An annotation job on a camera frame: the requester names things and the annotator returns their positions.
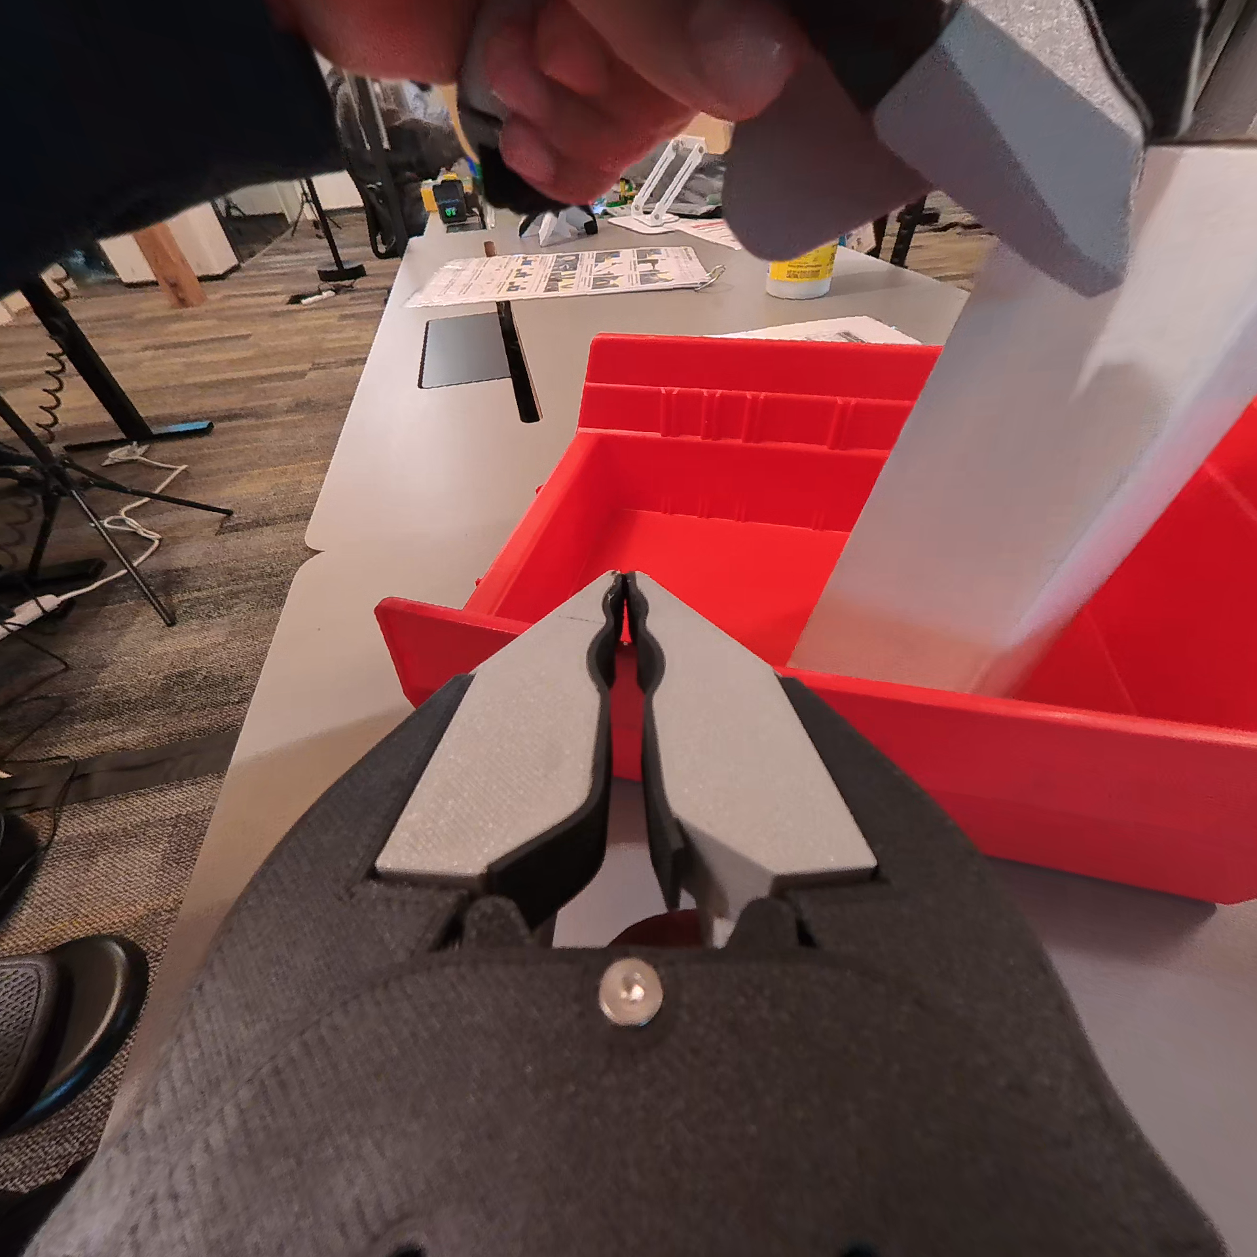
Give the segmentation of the white cardboard box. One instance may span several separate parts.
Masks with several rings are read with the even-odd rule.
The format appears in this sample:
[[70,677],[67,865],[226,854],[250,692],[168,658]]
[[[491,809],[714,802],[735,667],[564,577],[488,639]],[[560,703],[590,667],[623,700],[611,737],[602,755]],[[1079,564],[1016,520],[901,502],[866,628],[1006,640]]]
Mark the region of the white cardboard box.
[[1155,148],[1122,282],[998,244],[790,654],[1004,695],[1254,399],[1254,140]]

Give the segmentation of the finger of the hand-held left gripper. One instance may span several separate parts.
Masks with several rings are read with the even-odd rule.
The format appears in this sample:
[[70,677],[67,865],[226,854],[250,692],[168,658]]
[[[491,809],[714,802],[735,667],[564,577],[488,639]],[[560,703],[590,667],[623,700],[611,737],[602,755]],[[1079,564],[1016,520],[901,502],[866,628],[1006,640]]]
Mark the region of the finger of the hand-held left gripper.
[[1208,4],[1197,98],[1184,139],[1256,137],[1256,1]]
[[1146,149],[1184,133],[1212,3],[947,3],[874,133],[1057,282],[1122,282]]

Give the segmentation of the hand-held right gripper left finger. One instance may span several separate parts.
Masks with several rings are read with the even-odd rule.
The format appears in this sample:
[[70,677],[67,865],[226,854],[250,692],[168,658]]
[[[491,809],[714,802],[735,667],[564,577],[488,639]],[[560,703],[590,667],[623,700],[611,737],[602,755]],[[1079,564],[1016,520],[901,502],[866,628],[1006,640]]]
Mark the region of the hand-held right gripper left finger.
[[608,571],[439,692],[456,703],[377,875],[497,894],[531,927],[590,884],[606,853],[623,613],[624,576]]

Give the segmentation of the person's left hand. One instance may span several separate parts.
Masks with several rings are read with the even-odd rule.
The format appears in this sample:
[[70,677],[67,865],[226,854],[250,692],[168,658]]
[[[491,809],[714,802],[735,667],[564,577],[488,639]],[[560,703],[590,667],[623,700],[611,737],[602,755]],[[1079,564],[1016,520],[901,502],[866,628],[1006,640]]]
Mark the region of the person's left hand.
[[811,53],[772,3],[554,1],[501,19],[470,1],[266,6],[338,67],[382,79],[453,83],[483,33],[501,158],[566,205],[602,196],[699,113],[760,115]]

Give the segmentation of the black light stand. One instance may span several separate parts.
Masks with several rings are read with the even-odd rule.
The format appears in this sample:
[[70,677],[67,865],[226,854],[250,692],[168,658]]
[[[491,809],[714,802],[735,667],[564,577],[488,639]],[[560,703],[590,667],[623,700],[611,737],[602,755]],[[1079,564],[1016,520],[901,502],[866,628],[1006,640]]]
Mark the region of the black light stand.
[[319,279],[325,284],[338,285],[355,284],[358,282],[358,279],[365,278],[367,266],[364,263],[346,263],[346,260],[343,260],[335,238],[337,224],[325,211],[313,178],[302,178],[298,181],[298,184],[301,190],[301,197],[295,214],[295,220],[290,226],[290,233],[295,235],[296,227],[305,218],[307,211],[313,212],[314,226],[319,229],[319,235],[328,245],[329,255],[332,257],[332,263],[329,266],[319,269]]

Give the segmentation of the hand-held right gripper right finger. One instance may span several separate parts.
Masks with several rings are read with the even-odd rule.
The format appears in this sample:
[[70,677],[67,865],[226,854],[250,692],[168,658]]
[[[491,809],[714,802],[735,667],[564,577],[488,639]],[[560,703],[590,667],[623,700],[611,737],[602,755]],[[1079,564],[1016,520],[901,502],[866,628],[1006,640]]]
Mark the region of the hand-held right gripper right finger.
[[711,917],[795,887],[871,879],[875,856],[781,676],[642,573],[629,574],[654,874]]

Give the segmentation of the black tripod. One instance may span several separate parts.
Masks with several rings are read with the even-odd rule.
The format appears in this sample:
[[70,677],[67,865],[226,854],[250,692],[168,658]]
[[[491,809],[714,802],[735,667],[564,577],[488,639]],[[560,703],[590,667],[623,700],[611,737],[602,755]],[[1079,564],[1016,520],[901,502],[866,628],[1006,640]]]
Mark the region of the black tripod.
[[[9,428],[8,431],[18,440],[18,446],[3,444],[3,478],[12,480],[15,484],[30,490],[34,495],[42,522],[40,490],[45,489],[46,481],[42,477],[42,472],[36,468],[34,455],[27,447],[24,447],[23,441]],[[58,580],[64,582],[69,579],[69,576],[42,573],[42,562],[40,579],[36,580],[27,576],[27,564],[30,562],[34,543],[37,541],[36,532],[36,538],[31,544],[25,567],[12,579],[12,583],[20,592],[25,595],[25,598],[14,604],[3,604],[2,636],[5,639],[23,633],[36,622],[49,618],[63,606],[75,603],[87,594],[108,586],[121,577],[130,579],[130,582],[144,594],[145,600],[156,610],[159,619],[162,619],[166,624],[166,627],[175,625],[177,616],[174,610],[162,600],[157,591],[148,583],[147,577],[142,576],[139,571],[141,565],[157,553],[163,543],[163,537],[153,528],[148,528],[144,523],[141,523],[133,516],[133,511],[151,502],[157,502],[177,508],[190,508],[202,513],[213,513],[223,519],[232,517],[232,510],[228,507],[219,507],[204,501],[168,493],[168,486],[174,480],[177,480],[181,475],[181,472],[186,471],[187,465],[159,463],[159,468],[166,469],[168,475],[159,483],[156,489],[148,490],[139,490],[135,486],[103,475],[96,469],[91,469],[88,466],[85,468],[90,472],[94,472],[96,475],[105,478],[106,481],[112,481],[123,487],[123,492],[114,492],[111,489],[90,486],[79,474],[72,474],[72,478],[76,483],[76,487],[79,489],[81,495],[84,496],[88,508],[94,511],[94,514],[97,514],[99,519],[103,520],[106,537],[100,537],[100,534],[93,528],[81,507],[75,505],[75,502],[67,496],[63,496],[58,502],[55,522],[58,517],[60,505],[66,501],[70,502],[73,507],[78,508],[78,511],[87,520],[90,528],[105,543],[108,552],[117,561],[117,567],[114,570],[108,570],[103,562],[88,562],[87,574],[81,577],[81,583],[78,586],[73,586],[66,591],[48,591],[49,583],[57,583]]]

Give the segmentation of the wooden post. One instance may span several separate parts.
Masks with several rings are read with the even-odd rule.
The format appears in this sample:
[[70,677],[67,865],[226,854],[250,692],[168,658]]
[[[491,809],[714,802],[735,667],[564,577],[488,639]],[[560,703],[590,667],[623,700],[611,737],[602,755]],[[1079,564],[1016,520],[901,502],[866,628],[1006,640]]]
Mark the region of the wooden post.
[[195,267],[168,223],[136,229],[132,238],[171,306],[192,309],[208,300]]

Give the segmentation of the wipes canister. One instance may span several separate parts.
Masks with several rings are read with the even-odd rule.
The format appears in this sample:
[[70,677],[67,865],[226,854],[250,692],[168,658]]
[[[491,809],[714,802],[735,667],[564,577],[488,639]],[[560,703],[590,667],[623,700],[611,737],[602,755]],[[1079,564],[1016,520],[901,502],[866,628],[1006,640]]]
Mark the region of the wipes canister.
[[765,291],[783,300],[813,300],[829,293],[835,261],[841,249],[832,241],[789,260],[768,263]]

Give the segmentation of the red plastic bin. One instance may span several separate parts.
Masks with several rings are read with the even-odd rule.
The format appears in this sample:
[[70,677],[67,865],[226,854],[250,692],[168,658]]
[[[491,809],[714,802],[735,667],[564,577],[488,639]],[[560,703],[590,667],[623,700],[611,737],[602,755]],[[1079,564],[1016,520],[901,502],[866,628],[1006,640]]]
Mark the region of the red plastic bin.
[[[376,616],[422,704],[608,571],[789,658],[940,347],[599,335],[576,432],[462,607]],[[985,853],[1256,891],[1251,404],[1012,697],[802,671]]]

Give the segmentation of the printed leaflet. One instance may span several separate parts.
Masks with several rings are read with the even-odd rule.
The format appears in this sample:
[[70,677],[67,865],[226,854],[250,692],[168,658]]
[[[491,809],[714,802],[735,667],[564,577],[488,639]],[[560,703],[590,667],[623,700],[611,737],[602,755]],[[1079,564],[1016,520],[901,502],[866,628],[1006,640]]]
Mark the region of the printed leaflet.
[[691,247],[630,247],[467,257],[444,263],[409,308],[524,302],[597,293],[703,288],[709,270]]

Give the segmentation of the white low cabinet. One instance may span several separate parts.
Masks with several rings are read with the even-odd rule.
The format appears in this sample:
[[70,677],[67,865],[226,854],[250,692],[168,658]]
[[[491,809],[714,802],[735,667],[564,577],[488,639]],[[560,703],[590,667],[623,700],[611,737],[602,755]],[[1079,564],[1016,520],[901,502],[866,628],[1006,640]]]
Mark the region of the white low cabinet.
[[[184,258],[198,278],[220,278],[239,266],[239,258],[214,203],[201,202],[166,220]],[[127,287],[151,285],[156,275],[139,249],[132,233],[97,241],[105,257]]]

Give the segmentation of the white phone stand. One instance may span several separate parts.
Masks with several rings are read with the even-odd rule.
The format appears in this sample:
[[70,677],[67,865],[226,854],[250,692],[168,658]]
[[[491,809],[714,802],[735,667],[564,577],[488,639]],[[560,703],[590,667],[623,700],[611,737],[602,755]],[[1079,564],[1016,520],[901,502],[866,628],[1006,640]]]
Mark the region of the white phone stand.
[[623,224],[645,230],[675,224],[678,215],[672,206],[706,155],[708,146],[702,136],[681,134],[670,139],[638,188]]

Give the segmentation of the white paper sheet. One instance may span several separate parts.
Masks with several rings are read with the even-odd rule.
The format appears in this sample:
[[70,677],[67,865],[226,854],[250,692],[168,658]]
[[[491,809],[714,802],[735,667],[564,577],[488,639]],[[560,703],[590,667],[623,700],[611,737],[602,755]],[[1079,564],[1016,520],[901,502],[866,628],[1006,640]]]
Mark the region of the white paper sheet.
[[718,333],[726,339],[808,341],[808,342],[866,342],[917,345],[920,339],[899,327],[868,315],[817,318],[786,324],[769,324],[742,332]]

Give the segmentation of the person's left forearm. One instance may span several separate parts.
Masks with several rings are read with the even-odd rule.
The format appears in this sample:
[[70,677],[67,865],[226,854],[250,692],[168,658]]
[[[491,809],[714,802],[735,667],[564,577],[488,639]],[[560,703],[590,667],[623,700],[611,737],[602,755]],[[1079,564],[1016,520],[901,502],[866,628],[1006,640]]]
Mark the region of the person's left forearm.
[[319,62],[265,3],[2,4],[2,284],[244,185],[341,164]]

